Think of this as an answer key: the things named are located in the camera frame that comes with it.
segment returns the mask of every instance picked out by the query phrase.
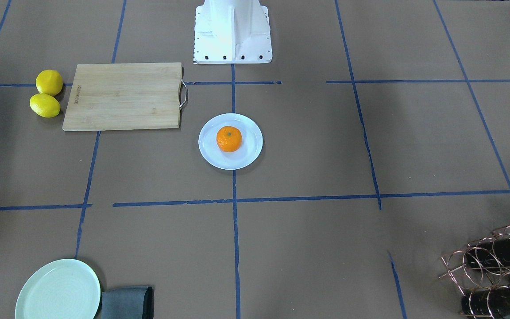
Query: yellow lemon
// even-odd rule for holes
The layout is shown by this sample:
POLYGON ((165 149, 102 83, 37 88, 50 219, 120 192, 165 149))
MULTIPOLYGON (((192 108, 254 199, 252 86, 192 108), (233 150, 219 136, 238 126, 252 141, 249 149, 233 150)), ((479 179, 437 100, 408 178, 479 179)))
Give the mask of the yellow lemon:
POLYGON ((62 91, 62 76, 56 70, 44 70, 37 75, 35 84, 39 93, 46 93, 54 97, 62 91))
POLYGON ((56 117, 60 113, 60 103, 45 93, 33 95, 30 104, 31 109, 41 117, 56 117))

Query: cutting board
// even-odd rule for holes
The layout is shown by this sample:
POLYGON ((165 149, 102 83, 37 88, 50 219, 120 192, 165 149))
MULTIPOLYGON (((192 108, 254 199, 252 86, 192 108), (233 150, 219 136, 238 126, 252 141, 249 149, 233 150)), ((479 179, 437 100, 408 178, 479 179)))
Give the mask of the cutting board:
POLYGON ((182 63, 79 64, 64 131, 178 128, 182 63))

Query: cutting board handle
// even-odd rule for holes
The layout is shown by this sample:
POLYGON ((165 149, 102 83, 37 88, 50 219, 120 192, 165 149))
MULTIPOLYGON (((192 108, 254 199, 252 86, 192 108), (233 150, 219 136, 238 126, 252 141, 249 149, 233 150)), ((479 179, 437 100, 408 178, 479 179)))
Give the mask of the cutting board handle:
POLYGON ((180 83, 182 83, 182 85, 184 86, 184 101, 182 101, 182 103, 180 103, 180 107, 179 107, 180 110, 182 111, 182 108, 188 102, 188 87, 186 86, 186 83, 184 83, 184 81, 182 79, 180 79, 180 83))

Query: white plate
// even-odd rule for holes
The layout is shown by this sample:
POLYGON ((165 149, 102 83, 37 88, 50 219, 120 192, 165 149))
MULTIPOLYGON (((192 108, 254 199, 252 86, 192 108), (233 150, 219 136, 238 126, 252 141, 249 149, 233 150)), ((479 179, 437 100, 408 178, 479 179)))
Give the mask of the white plate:
POLYGON ((198 137, 202 156, 215 167, 224 170, 239 170, 253 163, 263 148, 263 134, 259 126, 245 115, 227 113, 209 120, 198 137), (235 152, 219 149, 216 134, 224 126, 233 126, 241 132, 241 146, 235 152))
POLYGON ((76 259, 46 264, 27 280, 15 319, 93 319, 101 289, 96 274, 76 259))

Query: towel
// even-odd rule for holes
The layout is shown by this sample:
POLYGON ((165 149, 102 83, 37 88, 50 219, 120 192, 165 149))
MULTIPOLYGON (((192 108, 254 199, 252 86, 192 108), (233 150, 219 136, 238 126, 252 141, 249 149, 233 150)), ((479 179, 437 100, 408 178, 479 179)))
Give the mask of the towel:
POLYGON ((152 319, 152 287, 122 287, 101 294, 101 319, 152 319))

